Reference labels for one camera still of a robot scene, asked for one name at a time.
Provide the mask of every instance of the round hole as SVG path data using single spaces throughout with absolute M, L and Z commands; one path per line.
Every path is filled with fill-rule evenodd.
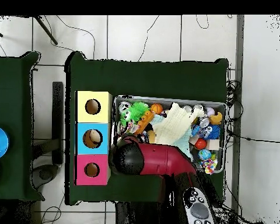
M 85 104 L 85 111 L 88 114 L 95 115 L 100 112 L 100 103 L 96 99 L 90 99 Z
M 83 135 L 83 143 L 90 149 L 98 148 L 102 142 L 102 133 L 100 133 L 97 129 L 89 129 Z
M 88 177 L 96 177 L 100 173 L 100 167 L 96 163 L 88 163 L 84 168 L 84 172 Z

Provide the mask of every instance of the dark green tablecloth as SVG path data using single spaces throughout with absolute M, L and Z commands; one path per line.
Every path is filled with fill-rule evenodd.
M 10 146 L 0 158 L 0 199 L 40 200 L 30 184 L 32 104 L 30 71 L 39 53 L 0 57 L 0 127 Z
M 108 91 L 116 95 L 161 97 L 171 99 L 226 101 L 228 61 L 216 62 L 125 62 L 85 60 L 72 52 L 65 63 L 66 72 L 66 155 L 69 179 L 69 203 L 76 201 L 158 201 L 161 191 L 159 176 L 112 174 L 106 186 L 74 186 L 74 131 L 76 90 Z M 222 198 L 223 173 L 211 179 Z

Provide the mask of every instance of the gray remote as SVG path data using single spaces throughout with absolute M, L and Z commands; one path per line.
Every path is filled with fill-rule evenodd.
M 198 188 L 186 189 L 183 201 L 189 224 L 215 224 L 208 201 Z

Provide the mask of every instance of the shape sorter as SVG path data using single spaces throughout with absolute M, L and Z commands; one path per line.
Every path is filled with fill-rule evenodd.
M 105 186 L 110 177 L 108 154 L 112 95 L 76 91 L 75 176 L 76 186 Z

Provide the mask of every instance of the gray bin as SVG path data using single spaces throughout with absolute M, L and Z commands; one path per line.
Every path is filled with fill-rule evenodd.
M 175 99 L 164 99 L 164 98 L 151 98 L 151 97 L 139 97 L 139 96 L 122 96 L 119 95 L 115 97 L 113 101 L 113 113 L 112 113 L 112 134 L 111 141 L 115 135 L 117 135 L 117 124 L 120 120 L 120 113 L 118 112 L 118 106 L 121 102 L 130 102 L 131 104 L 134 102 L 142 101 L 149 105 L 153 103 L 160 103 L 164 109 L 168 109 L 173 102 L 177 103 L 180 107 L 185 105 L 194 107 L 196 104 L 203 104 L 206 107 L 212 107 L 214 110 L 219 111 L 222 115 L 222 121 L 220 124 L 220 148 L 216 151 L 218 164 L 214 171 L 214 173 L 220 173 L 224 169 L 225 165 L 225 148 L 226 148 L 226 136 L 227 136 L 227 120 L 228 120 L 228 106 L 225 103 L 220 102 L 211 102 L 211 101 L 195 101 L 195 100 L 175 100 Z M 200 169 L 200 165 L 195 162 L 194 164 L 198 169 Z

